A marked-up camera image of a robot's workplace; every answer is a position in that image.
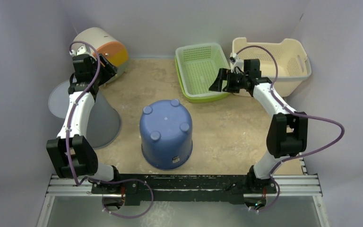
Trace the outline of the grey plastic bucket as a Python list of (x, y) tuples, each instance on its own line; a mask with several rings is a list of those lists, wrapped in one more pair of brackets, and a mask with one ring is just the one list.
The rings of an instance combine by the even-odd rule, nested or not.
[[(48, 107), (53, 115), (64, 122), (69, 106), (69, 82), (59, 84), (50, 94)], [(121, 117), (112, 108), (102, 91), (99, 91), (92, 107), (86, 129), (86, 139), (92, 148), (103, 148), (109, 145), (119, 135)]]

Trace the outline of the blue plastic bucket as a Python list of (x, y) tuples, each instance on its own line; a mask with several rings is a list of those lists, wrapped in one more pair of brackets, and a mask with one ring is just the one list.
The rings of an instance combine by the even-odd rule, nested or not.
[(143, 107), (139, 132), (142, 154), (157, 169), (178, 168), (192, 154), (192, 117), (179, 99), (159, 100)]

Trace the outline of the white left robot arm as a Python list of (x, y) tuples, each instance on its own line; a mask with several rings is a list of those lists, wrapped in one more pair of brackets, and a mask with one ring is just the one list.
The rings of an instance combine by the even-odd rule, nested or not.
[(46, 150), (60, 178), (90, 178), (104, 182), (109, 193), (117, 193), (122, 187), (117, 168), (99, 163), (86, 139), (88, 120), (99, 87), (117, 74), (117, 68), (101, 53), (98, 58), (88, 53), (78, 54), (72, 60), (75, 71), (69, 78), (69, 106), (64, 124), (57, 137), (47, 141)]

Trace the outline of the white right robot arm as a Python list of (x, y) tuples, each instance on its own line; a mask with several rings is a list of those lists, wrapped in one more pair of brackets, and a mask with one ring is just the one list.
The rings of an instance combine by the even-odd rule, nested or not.
[(258, 59), (244, 60), (246, 71), (239, 66), (234, 69), (220, 68), (210, 91), (238, 93), (244, 89), (259, 101), (271, 116), (266, 137), (267, 151), (260, 161), (249, 169), (246, 177), (247, 188), (259, 192), (271, 184), (271, 176), (289, 158), (305, 151), (307, 146), (308, 120), (288, 112), (288, 104), (272, 87), (272, 81), (262, 77)]

